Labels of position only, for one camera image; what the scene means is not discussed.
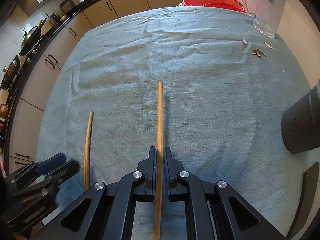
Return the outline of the light wooden chopstick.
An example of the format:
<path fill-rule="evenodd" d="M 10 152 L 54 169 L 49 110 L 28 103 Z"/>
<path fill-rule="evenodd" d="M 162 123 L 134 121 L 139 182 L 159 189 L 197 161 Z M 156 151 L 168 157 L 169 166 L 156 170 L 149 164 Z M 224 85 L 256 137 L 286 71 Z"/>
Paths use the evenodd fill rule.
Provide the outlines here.
<path fill-rule="evenodd" d="M 163 83 L 158 83 L 157 101 L 157 167 L 156 167 L 156 191 L 155 191 L 155 211 L 153 239 L 159 240 L 161 237 L 161 215 L 162 215 L 162 189 L 163 189 Z"/>

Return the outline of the red plastic basket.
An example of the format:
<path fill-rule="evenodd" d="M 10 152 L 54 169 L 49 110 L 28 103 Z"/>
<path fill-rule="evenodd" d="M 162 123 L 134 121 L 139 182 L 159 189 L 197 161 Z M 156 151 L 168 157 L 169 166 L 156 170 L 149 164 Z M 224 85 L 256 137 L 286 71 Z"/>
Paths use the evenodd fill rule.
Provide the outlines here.
<path fill-rule="evenodd" d="M 238 0 L 183 0 L 188 7 L 213 7 L 245 13 L 244 6 Z"/>

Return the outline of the black flat phone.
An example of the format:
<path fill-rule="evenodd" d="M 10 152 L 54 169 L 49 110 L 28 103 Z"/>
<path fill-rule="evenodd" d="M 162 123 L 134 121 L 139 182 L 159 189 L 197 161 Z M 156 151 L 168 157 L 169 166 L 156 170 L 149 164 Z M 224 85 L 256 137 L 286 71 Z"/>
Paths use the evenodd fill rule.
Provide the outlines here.
<path fill-rule="evenodd" d="M 303 173 L 302 191 L 299 205 L 291 228 L 287 233 L 287 239 L 293 239 L 293 237 L 295 237 L 295 235 L 302 230 L 307 222 L 316 195 L 318 175 L 319 162 L 315 162 Z"/>

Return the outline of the small nut shells pile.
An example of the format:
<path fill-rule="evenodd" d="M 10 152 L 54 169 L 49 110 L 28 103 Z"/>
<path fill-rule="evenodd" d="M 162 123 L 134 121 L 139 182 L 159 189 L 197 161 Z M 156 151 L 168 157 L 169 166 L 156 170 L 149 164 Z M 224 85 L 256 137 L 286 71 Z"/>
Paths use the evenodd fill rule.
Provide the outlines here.
<path fill-rule="evenodd" d="M 249 44 L 249 42 L 248 42 L 245 38 L 242 38 L 241 40 L 242 40 L 242 42 L 243 42 L 244 45 L 248 45 L 248 44 Z M 267 48 L 273 49 L 273 47 L 272 47 L 269 43 L 263 42 L 263 44 L 264 44 Z M 259 48 L 253 49 L 252 55 L 256 55 L 256 56 L 259 57 L 259 58 L 261 58 L 262 56 L 263 56 L 263 57 L 266 57 L 266 55 L 263 53 L 263 51 L 262 51 L 261 49 L 259 49 Z"/>

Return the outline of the wooden chopstick on cloth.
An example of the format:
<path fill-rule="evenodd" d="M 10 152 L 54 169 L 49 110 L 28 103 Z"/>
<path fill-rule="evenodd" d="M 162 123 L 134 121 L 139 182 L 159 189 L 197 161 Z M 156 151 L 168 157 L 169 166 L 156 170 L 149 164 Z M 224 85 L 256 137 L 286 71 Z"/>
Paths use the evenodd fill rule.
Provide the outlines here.
<path fill-rule="evenodd" d="M 92 133 L 92 122 L 93 122 L 93 111 L 90 111 L 87 131 L 86 131 L 86 140 L 85 140 L 85 148 L 84 148 L 84 187 L 85 190 L 90 188 L 90 146 L 91 146 L 91 133 Z"/>

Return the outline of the grey-green table cloth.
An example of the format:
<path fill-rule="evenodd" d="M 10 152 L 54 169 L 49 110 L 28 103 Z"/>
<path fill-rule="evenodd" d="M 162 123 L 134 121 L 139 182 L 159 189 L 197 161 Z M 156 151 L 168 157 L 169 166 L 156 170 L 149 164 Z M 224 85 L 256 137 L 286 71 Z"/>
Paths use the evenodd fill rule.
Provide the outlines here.
<path fill-rule="evenodd" d="M 252 55 L 255 48 L 266 57 Z M 82 161 L 93 111 L 91 182 L 119 181 L 156 143 L 159 82 L 172 156 L 201 180 L 225 180 L 286 235 L 319 150 L 291 154 L 281 117 L 310 85 L 284 41 L 239 12 L 155 9 L 88 31 L 50 94 L 37 159 L 63 152 Z"/>

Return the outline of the black chopstick holder cup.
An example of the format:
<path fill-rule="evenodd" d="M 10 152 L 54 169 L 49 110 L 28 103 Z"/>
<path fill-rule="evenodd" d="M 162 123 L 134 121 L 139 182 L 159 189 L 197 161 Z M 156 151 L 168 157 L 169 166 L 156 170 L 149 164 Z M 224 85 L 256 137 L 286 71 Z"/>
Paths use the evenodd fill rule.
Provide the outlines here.
<path fill-rule="evenodd" d="M 283 142 L 292 154 L 319 148 L 319 83 L 289 107 L 281 119 Z"/>

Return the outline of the clear glass mug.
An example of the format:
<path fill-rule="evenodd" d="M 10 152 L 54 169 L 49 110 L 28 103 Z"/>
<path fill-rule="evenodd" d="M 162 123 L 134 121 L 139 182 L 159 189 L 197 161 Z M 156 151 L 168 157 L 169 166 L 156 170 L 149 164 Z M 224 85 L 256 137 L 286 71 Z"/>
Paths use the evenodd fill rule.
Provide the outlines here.
<path fill-rule="evenodd" d="M 269 38 L 275 38 L 283 15 L 285 0 L 257 0 L 255 12 L 242 0 L 247 15 L 254 18 L 253 27 Z"/>

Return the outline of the steel rice cooker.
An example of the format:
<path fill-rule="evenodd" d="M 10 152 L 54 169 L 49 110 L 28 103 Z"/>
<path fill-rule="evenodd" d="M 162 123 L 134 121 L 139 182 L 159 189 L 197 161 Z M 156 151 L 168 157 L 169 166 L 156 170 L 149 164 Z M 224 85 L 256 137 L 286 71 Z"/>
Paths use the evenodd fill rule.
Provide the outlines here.
<path fill-rule="evenodd" d="M 60 9 L 64 14 L 67 14 L 69 11 L 80 5 L 82 2 L 87 0 L 64 0 L 60 5 Z"/>

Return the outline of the black wok on stove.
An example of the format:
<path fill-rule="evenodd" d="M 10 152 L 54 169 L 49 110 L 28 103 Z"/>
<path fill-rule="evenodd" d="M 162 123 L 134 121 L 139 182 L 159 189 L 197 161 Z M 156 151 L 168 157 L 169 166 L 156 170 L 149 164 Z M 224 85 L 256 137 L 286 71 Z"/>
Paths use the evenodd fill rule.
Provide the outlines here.
<path fill-rule="evenodd" d="M 21 44 L 21 51 L 19 53 L 20 56 L 27 55 L 29 51 L 35 46 L 35 44 L 41 38 L 41 29 L 46 23 L 47 19 L 40 20 L 39 24 L 33 27 L 28 33 L 24 32 L 24 39 Z"/>

